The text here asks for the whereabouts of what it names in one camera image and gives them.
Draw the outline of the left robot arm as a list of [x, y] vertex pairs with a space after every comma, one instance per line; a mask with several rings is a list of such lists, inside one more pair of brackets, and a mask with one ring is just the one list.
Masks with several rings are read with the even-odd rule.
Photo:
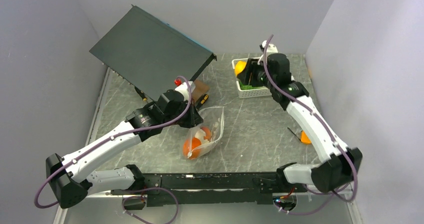
[[203, 123], [187, 91], [168, 90], [158, 101], [147, 103], [126, 116], [115, 128], [71, 154], [52, 154], [46, 159], [47, 182], [56, 203], [67, 209], [87, 196], [109, 190], [137, 194], [145, 187], [145, 177], [135, 164], [97, 171], [120, 152], [158, 135], [164, 127], [193, 128]]

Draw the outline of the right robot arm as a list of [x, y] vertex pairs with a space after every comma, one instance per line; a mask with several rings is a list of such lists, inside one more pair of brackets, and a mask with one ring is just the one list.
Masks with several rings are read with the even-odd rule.
[[235, 77], [242, 85], [267, 88], [273, 100], [305, 132], [320, 161], [318, 165], [290, 163], [278, 168], [276, 187], [287, 192], [295, 184], [313, 185], [318, 191], [329, 193], [351, 182], [357, 184], [362, 152], [350, 148], [329, 127], [305, 86], [294, 80], [286, 55], [274, 53], [266, 59], [233, 60]]

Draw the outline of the pink yellow peach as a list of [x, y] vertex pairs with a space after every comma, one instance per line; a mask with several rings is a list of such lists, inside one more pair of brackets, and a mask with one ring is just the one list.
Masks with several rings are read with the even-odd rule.
[[202, 135], [202, 138], [204, 140], [210, 141], [211, 138], [212, 138], [212, 133], [211, 133], [210, 129], [206, 126], [202, 126], [200, 129], [204, 132], [204, 134]]

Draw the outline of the orange tangerine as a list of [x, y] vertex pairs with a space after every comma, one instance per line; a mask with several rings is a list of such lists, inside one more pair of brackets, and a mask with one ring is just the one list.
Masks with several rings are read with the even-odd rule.
[[186, 139], [182, 147], [183, 156], [190, 160], [196, 159], [201, 151], [198, 146], [201, 145], [202, 142], [198, 138], [192, 138], [191, 143], [189, 142], [189, 139]]

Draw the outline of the yellow lemon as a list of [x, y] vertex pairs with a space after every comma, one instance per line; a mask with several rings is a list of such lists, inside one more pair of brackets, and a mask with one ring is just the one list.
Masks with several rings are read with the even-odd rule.
[[239, 74], [241, 74], [244, 71], [244, 69], [247, 65], [246, 63], [247, 63], [246, 61], [242, 61], [242, 60], [239, 60], [235, 63], [235, 65], [234, 65], [235, 76], [238, 76]]

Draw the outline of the clear zip top bag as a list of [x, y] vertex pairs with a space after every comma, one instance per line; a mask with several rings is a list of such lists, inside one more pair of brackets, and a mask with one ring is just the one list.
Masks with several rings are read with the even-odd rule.
[[225, 116], [223, 106], [207, 107], [199, 111], [203, 123], [190, 128], [182, 146], [182, 154], [189, 160], [209, 153], [223, 137]]

